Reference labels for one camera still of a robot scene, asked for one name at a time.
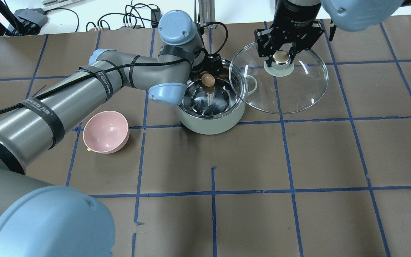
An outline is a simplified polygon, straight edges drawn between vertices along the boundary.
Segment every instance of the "white floor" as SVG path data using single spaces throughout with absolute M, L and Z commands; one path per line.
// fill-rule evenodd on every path
M 42 8 L 41 0 L 6 0 L 8 6 L 14 12 L 24 8 Z M 180 9 L 184 10 L 191 17 L 194 16 L 193 0 L 150 0 L 133 1 L 136 3 L 156 4 L 160 6 L 163 13 Z M 104 14 L 110 12 L 124 12 L 125 5 L 130 4 L 129 0 L 78 0 L 77 2 L 62 6 L 78 13 L 80 24 L 78 31 L 85 31 L 85 25 L 88 21 L 96 21 Z M 246 23 L 259 21 L 272 21 L 275 11 L 274 0 L 216 0 L 215 1 L 215 19 L 223 23 Z M 139 9 L 142 17 L 150 18 L 148 8 Z M 393 15 L 411 14 L 411 6 L 399 8 Z M 67 10 L 56 10 L 48 15 L 48 23 L 41 29 L 40 34 L 57 34 L 72 32 L 77 26 L 77 18 Z M 320 10 L 318 19 L 329 18 L 329 15 Z M 105 18 L 111 26 L 111 29 L 123 26 L 122 16 L 111 15 Z M 7 26 L 9 23 L 0 15 L 0 21 Z

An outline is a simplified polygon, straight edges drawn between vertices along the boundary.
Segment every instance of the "blue joint cap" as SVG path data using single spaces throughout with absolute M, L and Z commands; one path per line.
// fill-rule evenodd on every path
M 98 60 L 98 57 L 103 53 L 103 52 L 107 52 L 107 51 L 116 51 L 114 49 L 97 49 L 93 52 L 93 54 L 91 54 L 90 59 L 88 60 L 88 65 L 92 65 L 93 63 L 96 62 L 96 60 Z
M 191 41 L 196 36 L 197 28 L 188 13 L 172 10 L 161 17 L 158 31 L 163 42 L 178 46 Z
M 148 90 L 148 98 L 160 104 L 178 106 L 182 103 L 186 85 L 183 83 L 162 83 L 152 86 Z

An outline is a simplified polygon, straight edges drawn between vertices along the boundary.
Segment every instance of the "transparent lid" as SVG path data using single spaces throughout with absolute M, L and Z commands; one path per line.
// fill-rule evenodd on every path
M 240 69 L 246 86 L 231 82 L 235 94 L 250 106 L 272 114 L 292 114 L 314 105 L 326 92 L 328 70 L 313 51 L 302 51 L 283 71 L 264 67 L 255 42 L 240 50 L 229 70 Z

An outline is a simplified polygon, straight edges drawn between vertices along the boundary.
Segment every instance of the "gray strap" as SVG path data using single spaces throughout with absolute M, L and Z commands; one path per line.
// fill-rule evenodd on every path
M 106 101 L 111 99 L 112 95 L 114 94 L 114 89 L 104 70 L 101 70 L 100 68 L 97 68 L 95 66 L 84 65 L 81 66 L 78 71 L 86 71 L 90 74 L 93 74 L 99 80 L 99 82 L 101 82 L 102 86 L 104 86 L 104 90 L 106 90 Z
M 163 54 L 169 54 L 169 55 L 173 55 L 176 57 L 186 59 L 189 61 L 191 65 L 193 65 L 193 61 L 196 58 L 196 56 L 192 52 L 187 51 L 181 47 L 176 47 L 176 46 L 171 46 L 171 45 L 165 45 L 161 47 L 161 49 L 159 50 L 158 57 Z
M 64 138 L 63 123 L 61 122 L 58 115 L 52 109 L 50 109 L 50 107 L 48 107 L 35 97 L 28 98 L 25 101 L 20 102 L 20 104 L 23 104 L 26 108 L 39 115 L 50 127 L 52 133 L 54 134 L 52 138 L 53 144 L 51 148 L 53 148 Z

